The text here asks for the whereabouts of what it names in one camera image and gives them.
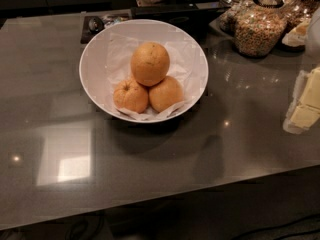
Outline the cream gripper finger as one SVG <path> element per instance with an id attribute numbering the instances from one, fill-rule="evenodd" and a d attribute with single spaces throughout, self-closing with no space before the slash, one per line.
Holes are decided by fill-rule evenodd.
<path id="1" fill-rule="evenodd" d="M 320 119 L 320 67 L 301 70 L 296 78 L 292 102 L 283 129 L 292 134 L 307 131 Z"/>

